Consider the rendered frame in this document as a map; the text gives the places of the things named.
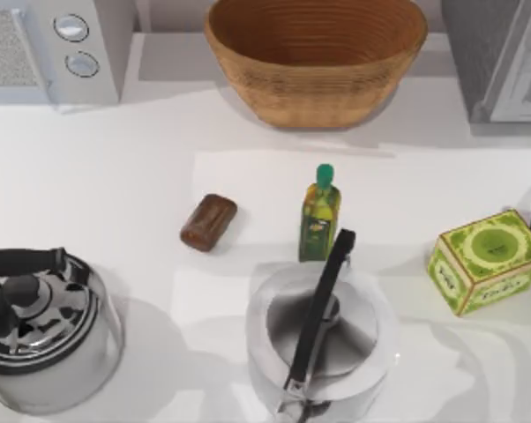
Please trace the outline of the brown wicker basket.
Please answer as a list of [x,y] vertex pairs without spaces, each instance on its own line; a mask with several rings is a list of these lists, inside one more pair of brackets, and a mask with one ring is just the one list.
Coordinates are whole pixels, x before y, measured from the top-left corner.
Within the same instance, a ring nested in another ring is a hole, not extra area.
[[278,128],[346,128],[398,87],[428,35],[414,0],[215,0],[204,33],[227,81]]

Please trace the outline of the pale microwave oven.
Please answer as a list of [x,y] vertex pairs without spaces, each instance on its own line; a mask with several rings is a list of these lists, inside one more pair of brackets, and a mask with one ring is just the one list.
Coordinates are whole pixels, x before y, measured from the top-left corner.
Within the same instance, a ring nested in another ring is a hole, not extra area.
[[[89,25],[82,42],[56,34],[53,20],[66,14],[79,15]],[[0,105],[118,103],[137,25],[135,0],[0,0]],[[98,61],[94,77],[67,71],[64,58],[78,51]]]

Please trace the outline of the green patterned box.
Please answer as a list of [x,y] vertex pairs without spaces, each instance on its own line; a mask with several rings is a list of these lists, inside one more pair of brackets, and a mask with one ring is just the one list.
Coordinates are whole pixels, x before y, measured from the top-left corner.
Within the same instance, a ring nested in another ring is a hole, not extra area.
[[463,316],[531,286],[531,229],[514,209],[438,236],[427,272],[450,310]]

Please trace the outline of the shiny steel kettle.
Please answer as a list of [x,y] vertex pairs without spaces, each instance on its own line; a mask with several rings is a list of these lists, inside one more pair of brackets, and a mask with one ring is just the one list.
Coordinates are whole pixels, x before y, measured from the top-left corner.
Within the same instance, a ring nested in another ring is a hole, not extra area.
[[0,249],[0,402],[43,415],[101,390],[124,331],[100,275],[65,249]]

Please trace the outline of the green oil bottle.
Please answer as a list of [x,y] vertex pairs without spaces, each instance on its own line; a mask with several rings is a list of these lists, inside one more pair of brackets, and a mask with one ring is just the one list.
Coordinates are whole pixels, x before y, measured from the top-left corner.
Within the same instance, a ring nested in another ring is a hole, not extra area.
[[325,261],[332,249],[341,203],[333,177],[333,166],[321,164],[317,167],[316,181],[307,188],[301,212],[300,262]]

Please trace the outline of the round microwave knob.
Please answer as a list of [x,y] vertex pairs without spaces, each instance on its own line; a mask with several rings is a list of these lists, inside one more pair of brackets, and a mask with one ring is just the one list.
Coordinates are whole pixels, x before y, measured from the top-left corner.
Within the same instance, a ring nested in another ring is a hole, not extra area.
[[78,78],[92,78],[100,71],[96,58],[84,51],[67,55],[64,64],[67,71]]
[[76,14],[54,18],[53,28],[61,39],[68,42],[82,42],[89,35],[89,25]]

